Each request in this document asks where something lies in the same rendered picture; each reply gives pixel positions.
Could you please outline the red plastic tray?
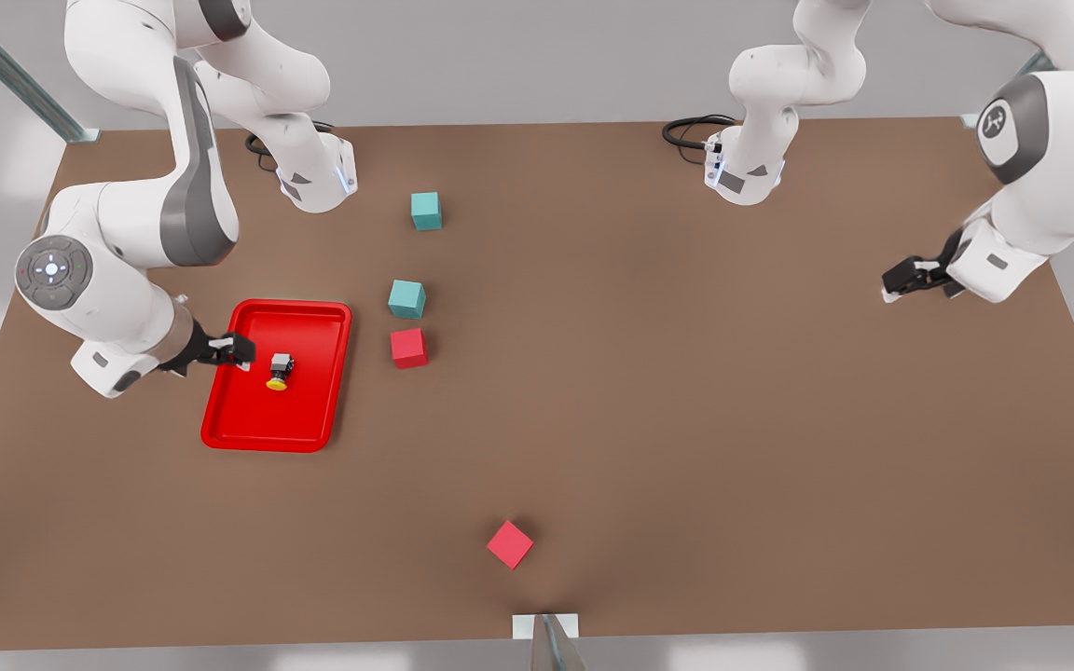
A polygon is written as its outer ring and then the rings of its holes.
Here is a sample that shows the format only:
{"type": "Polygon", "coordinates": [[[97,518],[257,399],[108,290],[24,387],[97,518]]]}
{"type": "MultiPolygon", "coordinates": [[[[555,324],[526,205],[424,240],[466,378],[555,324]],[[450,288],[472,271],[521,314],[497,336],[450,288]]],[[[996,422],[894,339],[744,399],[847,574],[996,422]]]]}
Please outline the red plastic tray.
{"type": "Polygon", "coordinates": [[[222,449],[315,453],[331,437],[352,311],[340,302],[244,300],[230,330],[256,344],[248,371],[214,374],[200,436],[222,449]],[[273,353],[295,360],[284,391],[268,390],[273,353]]]}

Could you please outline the silver frame post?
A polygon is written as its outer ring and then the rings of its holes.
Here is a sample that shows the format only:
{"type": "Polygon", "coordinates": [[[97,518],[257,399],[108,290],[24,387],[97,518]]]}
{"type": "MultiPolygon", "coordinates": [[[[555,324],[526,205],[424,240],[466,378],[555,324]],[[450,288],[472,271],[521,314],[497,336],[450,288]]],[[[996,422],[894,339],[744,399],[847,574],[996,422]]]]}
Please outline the silver frame post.
{"type": "Polygon", "coordinates": [[[98,129],[76,122],[1,46],[0,82],[68,144],[93,144],[101,137],[98,129]]]}
{"type": "Polygon", "coordinates": [[[585,671],[574,642],[579,614],[516,614],[512,634],[531,641],[529,671],[585,671]]]}

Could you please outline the red cube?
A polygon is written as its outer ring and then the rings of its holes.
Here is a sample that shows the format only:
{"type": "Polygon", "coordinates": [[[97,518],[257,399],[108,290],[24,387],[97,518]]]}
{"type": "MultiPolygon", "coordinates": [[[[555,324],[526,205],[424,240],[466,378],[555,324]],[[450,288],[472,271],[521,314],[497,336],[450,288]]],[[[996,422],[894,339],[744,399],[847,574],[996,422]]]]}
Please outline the red cube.
{"type": "Polygon", "coordinates": [[[397,369],[418,368],[429,363],[426,336],[421,329],[391,333],[391,353],[397,369]]]}
{"type": "Polygon", "coordinates": [[[516,570],[529,555],[532,548],[534,540],[512,521],[503,521],[499,529],[487,542],[487,551],[511,570],[516,570]]]}

